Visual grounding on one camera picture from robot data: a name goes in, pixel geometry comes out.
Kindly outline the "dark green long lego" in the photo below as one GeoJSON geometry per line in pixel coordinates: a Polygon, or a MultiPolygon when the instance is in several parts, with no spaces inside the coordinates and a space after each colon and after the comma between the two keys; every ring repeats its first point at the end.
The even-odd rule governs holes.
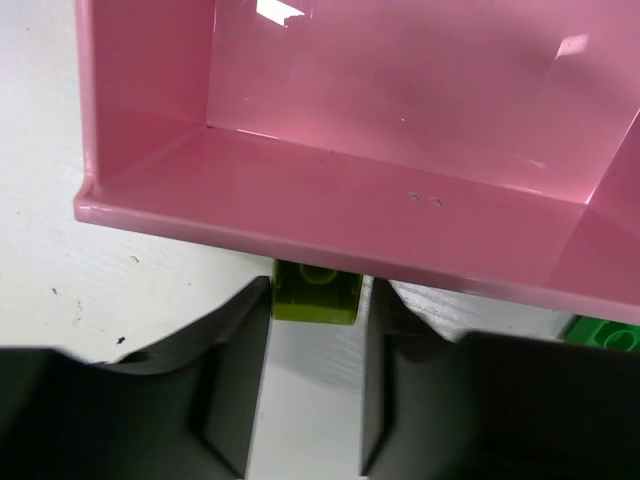
{"type": "Polygon", "coordinates": [[[639,327],[576,315],[560,334],[564,342],[607,350],[639,352],[639,327]]]}

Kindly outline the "lime lego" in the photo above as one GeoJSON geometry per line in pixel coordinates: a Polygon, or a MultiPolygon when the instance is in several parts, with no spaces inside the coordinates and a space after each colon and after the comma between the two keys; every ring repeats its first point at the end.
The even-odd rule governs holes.
{"type": "Polygon", "coordinates": [[[272,272],[272,316],[276,320],[353,325],[363,276],[284,260],[272,272]]]}

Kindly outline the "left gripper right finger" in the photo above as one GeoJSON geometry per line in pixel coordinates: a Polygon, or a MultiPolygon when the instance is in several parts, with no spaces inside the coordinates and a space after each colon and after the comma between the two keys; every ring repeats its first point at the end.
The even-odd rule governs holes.
{"type": "Polygon", "coordinates": [[[639,358],[485,332],[449,341],[377,279],[366,324],[361,472],[635,479],[639,358]]]}

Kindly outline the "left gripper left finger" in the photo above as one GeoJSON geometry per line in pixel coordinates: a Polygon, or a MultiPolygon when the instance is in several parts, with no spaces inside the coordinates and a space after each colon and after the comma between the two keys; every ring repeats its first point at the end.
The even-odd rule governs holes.
{"type": "Polygon", "coordinates": [[[242,479],[269,336],[271,284],[115,363],[1,352],[5,479],[242,479]]]}

